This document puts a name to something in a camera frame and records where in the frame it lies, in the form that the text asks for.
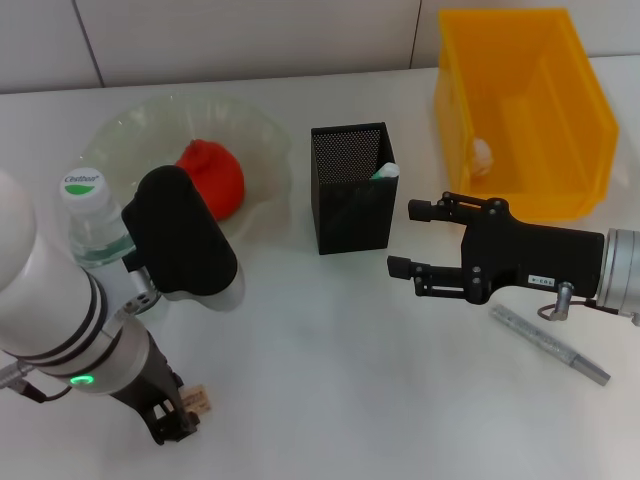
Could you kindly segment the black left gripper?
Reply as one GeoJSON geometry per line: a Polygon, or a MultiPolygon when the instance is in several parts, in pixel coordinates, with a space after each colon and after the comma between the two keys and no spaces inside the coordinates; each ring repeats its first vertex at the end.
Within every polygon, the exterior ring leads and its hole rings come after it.
{"type": "Polygon", "coordinates": [[[173,370],[153,338],[141,371],[112,397],[133,409],[144,421],[158,445],[180,442],[194,434],[199,416],[188,410],[181,398],[173,370]]]}

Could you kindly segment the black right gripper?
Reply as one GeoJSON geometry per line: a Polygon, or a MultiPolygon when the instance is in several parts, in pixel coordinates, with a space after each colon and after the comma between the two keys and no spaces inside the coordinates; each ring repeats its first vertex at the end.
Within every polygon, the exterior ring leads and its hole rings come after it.
{"type": "Polygon", "coordinates": [[[605,236],[517,220],[503,199],[482,200],[444,192],[436,203],[412,199],[412,221],[466,225],[461,267],[442,267],[388,256],[389,276],[411,281],[418,297],[488,302],[504,287],[556,292],[563,282],[592,298],[600,279],[605,236]]]}

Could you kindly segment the tan eraser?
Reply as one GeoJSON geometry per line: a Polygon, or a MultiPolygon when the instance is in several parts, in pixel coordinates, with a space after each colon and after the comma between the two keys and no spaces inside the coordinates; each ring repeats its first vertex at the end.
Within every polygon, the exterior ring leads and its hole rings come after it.
{"type": "Polygon", "coordinates": [[[211,402],[203,385],[183,387],[180,396],[187,412],[202,415],[211,410],[211,402]]]}

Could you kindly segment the white paper ball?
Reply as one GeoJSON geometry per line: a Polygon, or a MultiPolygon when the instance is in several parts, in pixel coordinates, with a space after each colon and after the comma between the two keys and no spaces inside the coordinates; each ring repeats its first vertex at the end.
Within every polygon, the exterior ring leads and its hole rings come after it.
{"type": "Polygon", "coordinates": [[[475,138],[472,147],[471,174],[474,177],[485,176],[491,171],[494,163],[492,150],[489,144],[481,138],[475,138]]]}

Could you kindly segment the red-orange knitted orange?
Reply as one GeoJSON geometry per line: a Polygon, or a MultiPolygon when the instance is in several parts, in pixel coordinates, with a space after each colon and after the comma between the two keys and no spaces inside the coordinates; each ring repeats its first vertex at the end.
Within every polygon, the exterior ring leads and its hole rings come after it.
{"type": "Polygon", "coordinates": [[[245,197],[239,162],[220,143],[194,139],[176,165],[184,169],[217,221],[231,217],[245,197]]]}

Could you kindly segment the clear water bottle green label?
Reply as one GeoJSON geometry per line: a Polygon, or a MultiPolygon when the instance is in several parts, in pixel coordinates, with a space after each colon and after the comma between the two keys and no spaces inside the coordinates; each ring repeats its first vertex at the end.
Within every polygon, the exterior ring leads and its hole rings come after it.
{"type": "Polygon", "coordinates": [[[101,172],[90,167],[71,170],[61,180],[59,192],[69,213],[71,253],[79,265],[102,267],[135,250],[121,207],[101,172]]]}

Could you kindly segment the black mesh pen holder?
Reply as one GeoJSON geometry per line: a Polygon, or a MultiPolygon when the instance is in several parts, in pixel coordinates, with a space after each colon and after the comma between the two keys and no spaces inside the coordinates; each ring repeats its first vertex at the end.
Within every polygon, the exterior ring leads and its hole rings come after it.
{"type": "Polygon", "coordinates": [[[321,255],[388,246],[399,177],[371,180],[396,163],[384,122],[311,130],[311,208],[321,255]]]}

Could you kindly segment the grey glitter pen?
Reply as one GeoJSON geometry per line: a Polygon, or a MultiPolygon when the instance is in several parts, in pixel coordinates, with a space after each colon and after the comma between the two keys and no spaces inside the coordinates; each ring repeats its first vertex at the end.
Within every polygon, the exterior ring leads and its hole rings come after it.
{"type": "Polygon", "coordinates": [[[598,365],[581,355],[571,346],[538,328],[503,305],[492,307],[490,316],[529,343],[535,345],[561,363],[578,371],[598,385],[606,386],[609,382],[611,376],[598,365]]]}

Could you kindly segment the green glass fruit plate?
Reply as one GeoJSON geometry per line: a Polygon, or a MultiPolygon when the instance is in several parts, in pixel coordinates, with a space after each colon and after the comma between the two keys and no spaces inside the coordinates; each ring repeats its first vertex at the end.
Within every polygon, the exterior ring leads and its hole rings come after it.
{"type": "Polygon", "coordinates": [[[245,199],[220,223],[232,241],[271,241],[290,224],[291,140],[255,106],[219,93],[153,96],[107,121],[75,160],[104,174],[114,197],[128,203],[152,169],[175,163],[193,140],[213,141],[239,162],[245,199]]]}

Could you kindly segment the yellow plastic bin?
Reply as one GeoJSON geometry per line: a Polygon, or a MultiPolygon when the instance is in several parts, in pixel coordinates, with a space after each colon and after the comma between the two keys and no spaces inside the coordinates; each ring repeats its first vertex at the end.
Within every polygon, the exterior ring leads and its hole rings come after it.
{"type": "Polygon", "coordinates": [[[567,10],[448,9],[434,110],[452,191],[530,222],[575,221],[607,195],[619,126],[567,10]],[[494,163],[471,174],[472,142],[494,163]]]}

